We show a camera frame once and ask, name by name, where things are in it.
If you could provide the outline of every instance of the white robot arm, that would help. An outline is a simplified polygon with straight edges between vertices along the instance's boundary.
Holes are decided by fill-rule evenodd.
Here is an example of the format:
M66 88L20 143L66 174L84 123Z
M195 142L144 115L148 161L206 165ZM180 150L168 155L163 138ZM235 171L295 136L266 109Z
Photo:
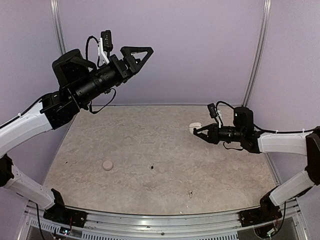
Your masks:
M23 113L0 125L0 187L10 189L41 206L45 210L45 219L67 225L72 219L73 226L82 228L87 213L66 208L58 191L48 189L26 176L13 164L7 153L36 135L69 123L80 109L97 113L92 111L92 100L102 93L109 93L112 87L126 83L141 70L153 53L151 47L125 46L120 50L123 59L119 60L116 55L109 56L113 48L109 30L101 33L99 47L106 50L108 55L99 68L95 63L83 59L79 49L59 57L52 64L59 91L45 94ZM143 59L134 58L133 53L141 52L146 52Z
M217 106L219 103L233 109L234 126L223 126L217 107L211 103L208 110L216 123L190 124L194 135L210 144L239 142L243 150L255 154L290 153L307 157L306 168L263 196L259 208L240 212L243 227L281 218L280 205L320 184L320 127L292 132L264 130L254 124L254 115L249 108L232 107L223 101Z

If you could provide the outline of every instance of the aluminum frame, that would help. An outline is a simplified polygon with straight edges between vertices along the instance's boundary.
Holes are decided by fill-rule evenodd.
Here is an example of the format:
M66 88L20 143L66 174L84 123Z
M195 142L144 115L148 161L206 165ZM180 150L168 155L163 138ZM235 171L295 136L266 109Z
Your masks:
M242 102L242 106L247 107L249 104L250 97L252 95L254 85L257 78L257 73L261 61L261 56L264 50L266 35L267 35L267 29L268 29L268 23L269 23L269 16L270 16L270 10L271 10L271 0L264 0L264 8L263 8L263 14L262 14L262 22L261 22L261 28L260 28L260 34L258 39L258 45L256 47L253 66L250 73L249 83L245 91L244 99Z
M60 54L63 55L67 51L66 51L66 46L64 41L64 35L62 32L58 0L50 0L50 6L51 6L51 13L52 13L56 40L58 43Z
M191 214L191 215L134 215L94 211L82 208L88 213L84 228L73 227L76 239L218 239L234 236L236 232L251 229L253 226L241 227L239 211L225 211L216 213ZM68 227L42 218L44 211L41 209L40 221L45 231L53 232L54 228ZM298 203L295 199L287 202L285 218L293 218L296 223L296 232L300 240L307 240L305 224L301 217ZM35 204L29 202L23 216L23 224L18 235L18 240L26 240L30 226L38 227L37 210Z

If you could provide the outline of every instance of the black bracket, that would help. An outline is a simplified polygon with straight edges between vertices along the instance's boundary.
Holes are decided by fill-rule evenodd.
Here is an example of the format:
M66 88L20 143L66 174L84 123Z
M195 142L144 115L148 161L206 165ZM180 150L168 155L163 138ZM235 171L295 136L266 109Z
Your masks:
M120 52L124 56L124 61L129 65L129 69L133 74L137 74L141 68L145 65L147 60L154 53L151 47L138 47L138 46L123 46ZM146 55L142 60L135 58L134 54L145 53Z
M54 205L44 212L43 218L60 224L83 228L88 214L85 211L66 208L60 192L54 189L51 189L51 191L54 195Z
M0 188L15 176L12 174L12 159L5 154L0 158Z
M308 165L305 170L315 185L320 184L320 129L305 137L306 158Z
M274 189L261 198L260 207L239 212L242 227L262 224L282 217L280 207L275 206L269 198L269 195L273 190Z

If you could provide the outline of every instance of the white arm segment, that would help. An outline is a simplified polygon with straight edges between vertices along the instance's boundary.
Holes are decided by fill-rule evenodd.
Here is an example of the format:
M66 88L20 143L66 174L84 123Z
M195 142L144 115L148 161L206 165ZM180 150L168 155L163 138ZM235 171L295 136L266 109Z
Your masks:
M0 158L21 143L52 129L45 114L41 114L41 102L36 103L17 120L0 129Z
M13 179L10 179L4 187L33 201L41 208L48 210L55 204L53 192L26 176L15 165L12 166Z
M275 206L280 206L281 204L284 204L285 201L297 196L299 193L314 185L315 183L310 180L308 173L303 170L278 186L270 193L269 197Z
M261 153L290 153L307 155L306 136L310 133L263 133L258 138Z

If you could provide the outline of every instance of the lavender backdrop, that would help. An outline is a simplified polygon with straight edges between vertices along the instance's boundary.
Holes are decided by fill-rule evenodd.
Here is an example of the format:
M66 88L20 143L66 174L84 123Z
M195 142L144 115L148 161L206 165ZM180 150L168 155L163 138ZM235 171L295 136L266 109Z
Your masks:
M268 33L249 106L265 129L320 125L319 1L272 1ZM305 157L271 154L281 181L303 170ZM298 203L311 240L320 239L320 187Z
M51 70L59 57L50 2L0 1L0 124L41 95L58 89ZM66 128L39 135L16 147L14 164L41 183ZM0 188L0 239L14 239L27 200Z
M59 1L67 50L85 55L89 35L110 29L114 51L151 46L141 72L119 87L116 104L241 104L254 61L264 1ZM89 59L96 61L94 41ZM102 95L95 104L105 104Z

